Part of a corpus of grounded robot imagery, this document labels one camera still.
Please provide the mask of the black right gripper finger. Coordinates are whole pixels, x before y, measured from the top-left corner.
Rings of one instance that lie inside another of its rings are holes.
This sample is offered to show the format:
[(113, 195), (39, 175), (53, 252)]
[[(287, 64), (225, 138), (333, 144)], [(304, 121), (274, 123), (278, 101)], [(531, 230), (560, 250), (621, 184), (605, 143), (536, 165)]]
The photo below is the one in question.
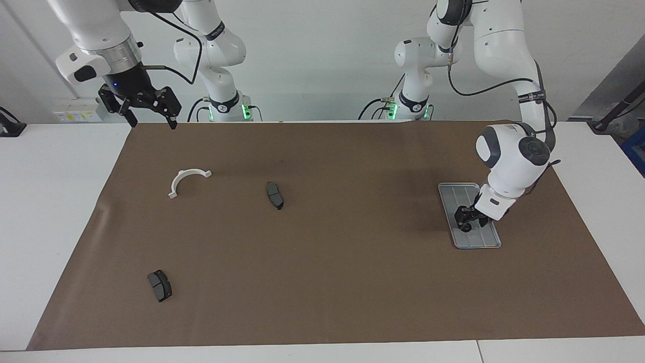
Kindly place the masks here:
[(170, 87), (157, 90), (157, 112), (165, 117), (171, 130), (177, 128), (177, 117), (181, 109), (179, 99)]
[(120, 103), (108, 85), (101, 86), (99, 89), (99, 98), (109, 113), (117, 113), (124, 117), (127, 124), (132, 128), (137, 126), (138, 118), (131, 111), (131, 101), (129, 99), (126, 98), (123, 103)]

